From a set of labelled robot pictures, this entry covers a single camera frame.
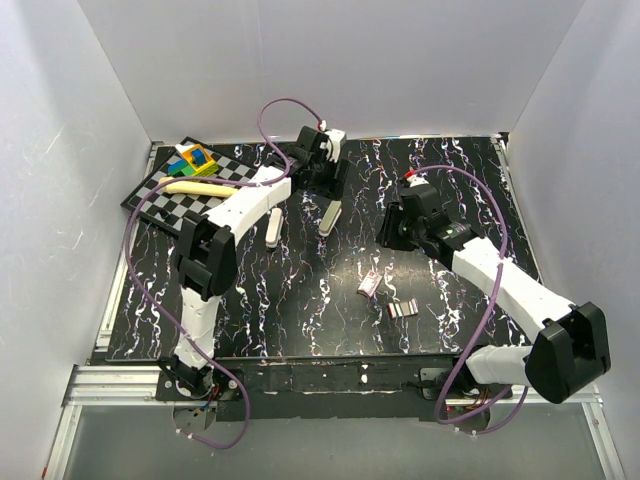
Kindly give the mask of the grey beige stapler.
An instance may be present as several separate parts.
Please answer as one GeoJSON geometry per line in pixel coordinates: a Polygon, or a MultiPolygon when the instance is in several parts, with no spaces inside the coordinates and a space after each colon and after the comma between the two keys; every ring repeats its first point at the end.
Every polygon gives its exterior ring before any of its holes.
{"type": "Polygon", "coordinates": [[[318,233],[321,237],[326,238],[330,235],[335,224],[337,223],[337,220],[341,215],[341,212],[342,212],[341,201],[334,200],[329,204],[318,227],[318,233]]]}

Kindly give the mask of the white stapler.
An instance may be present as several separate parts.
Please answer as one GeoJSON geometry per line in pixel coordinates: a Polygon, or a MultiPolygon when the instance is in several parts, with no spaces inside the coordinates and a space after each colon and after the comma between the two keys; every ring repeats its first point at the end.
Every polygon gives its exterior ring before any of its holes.
{"type": "Polygon", "coordinates": [[[283,223],[283,212],[281,208],[273,208],[269,215],[269,222],[265,234],[265,245],[267,248],[275,248],[281,236],[283,223]]]}

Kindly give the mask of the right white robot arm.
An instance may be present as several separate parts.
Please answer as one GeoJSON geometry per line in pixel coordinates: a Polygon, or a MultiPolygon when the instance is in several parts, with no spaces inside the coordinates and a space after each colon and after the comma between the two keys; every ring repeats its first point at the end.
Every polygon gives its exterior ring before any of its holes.
{"type": "Polygon", "coordinates": [[[386,208],[376,238],[384,247],[421,250],[489,295],[516,321],[527,346],[473,347],[452,372],[454,389],[475,397],[488,385],[521,385],[560,404],[611,368],[604,312],[553,293],[470,224],[452,220],[439,192],[410,178],[386,208]]]}

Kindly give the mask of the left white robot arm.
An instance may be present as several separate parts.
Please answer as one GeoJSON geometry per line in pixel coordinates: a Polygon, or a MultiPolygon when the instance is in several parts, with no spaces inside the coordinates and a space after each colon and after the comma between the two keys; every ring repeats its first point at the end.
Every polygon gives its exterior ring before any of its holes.
{"type": "Polygon", "coordinates": [[[342,156],[346,133],[303,127],[296,142],[287,145],[282,159],[266,160],[230,198],[203,215],[184,217],[177,247],[183,331],[174,355],[160,360],[161,369],[178,391],[193,400],[213,388],[214,330],[222,296],[238,273],[237,246],[243,236],[292,193],[303,190],[339,200],[349,163],[342,156]]]}

